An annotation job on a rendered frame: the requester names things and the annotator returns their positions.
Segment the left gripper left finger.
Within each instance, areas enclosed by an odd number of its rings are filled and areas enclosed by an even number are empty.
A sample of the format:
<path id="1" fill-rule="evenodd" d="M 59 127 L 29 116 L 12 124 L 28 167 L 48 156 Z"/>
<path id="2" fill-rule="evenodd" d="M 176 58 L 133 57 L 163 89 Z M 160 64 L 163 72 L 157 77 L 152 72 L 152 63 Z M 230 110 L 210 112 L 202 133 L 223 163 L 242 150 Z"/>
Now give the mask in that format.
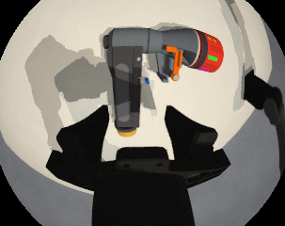
<path id="1" fill-rule="evenodd" d="M 60 128 L 56 135 L 56 142 L 63 150 L 60 157 L 75 163 L 101 162 L 108 123 L 108 105 L 101 105 L 84 120 Z"/>

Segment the grey hose nozzle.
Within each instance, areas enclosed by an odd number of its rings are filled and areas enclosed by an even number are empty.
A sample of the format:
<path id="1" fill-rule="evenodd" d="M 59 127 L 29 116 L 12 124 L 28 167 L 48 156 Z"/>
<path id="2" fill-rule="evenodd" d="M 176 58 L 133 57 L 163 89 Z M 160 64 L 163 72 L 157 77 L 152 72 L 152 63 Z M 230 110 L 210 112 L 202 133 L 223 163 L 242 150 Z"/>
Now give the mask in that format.
<path id="1" fill-rule="evenodd" d="M 177 82 L 182 65 L 213 73 L 224 60 L 224 48 L 218 38 L 183 26 L 165 31 L 119 27 L 104 35 L 103 46 L 107 49 L 107 64 L 112 75 L 115 128 L 123 137 L 134 136 L 139 128 L 141 79 L 153 121 L 158 122 L 142 54 L 156 53 L 157 75 L 162 83 L 168 83 L 168 78 Z"/>

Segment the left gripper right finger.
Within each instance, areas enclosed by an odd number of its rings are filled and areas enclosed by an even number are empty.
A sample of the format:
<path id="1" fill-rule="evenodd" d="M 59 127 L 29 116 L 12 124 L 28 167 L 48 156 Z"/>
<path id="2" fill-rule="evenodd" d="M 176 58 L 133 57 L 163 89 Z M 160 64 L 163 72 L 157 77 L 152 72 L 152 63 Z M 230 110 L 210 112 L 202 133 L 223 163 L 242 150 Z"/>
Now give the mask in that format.
<path id="1" fill-rule="evenodd" d="M 214 158 L 216 129 L 184 116 L 175 106 L 166 105 L 165 125 L 177 161 L 206 161 Z"/>

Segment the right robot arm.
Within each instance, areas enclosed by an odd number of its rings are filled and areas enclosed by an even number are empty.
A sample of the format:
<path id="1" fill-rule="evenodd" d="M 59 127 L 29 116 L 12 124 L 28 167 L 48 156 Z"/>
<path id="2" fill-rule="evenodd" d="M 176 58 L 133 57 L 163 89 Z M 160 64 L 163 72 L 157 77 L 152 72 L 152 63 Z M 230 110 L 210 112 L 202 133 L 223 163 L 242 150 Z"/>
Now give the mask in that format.
<path id="1" fill-rule="evenodd" d="M 278 157 L 280 157 L 278 166 L 282 174 L 285 169 L 285 108 L 284 102 L 282 102 L 281 90 L 263 82 L 254 74 L 254 69 L 252 69 L 250 73 L 245 75 L 245 99 L 251 105 L 254 105 L 256 109 L 263 109 L 266 117 L 269 118 L 270 124 L 277 128 Z"/>

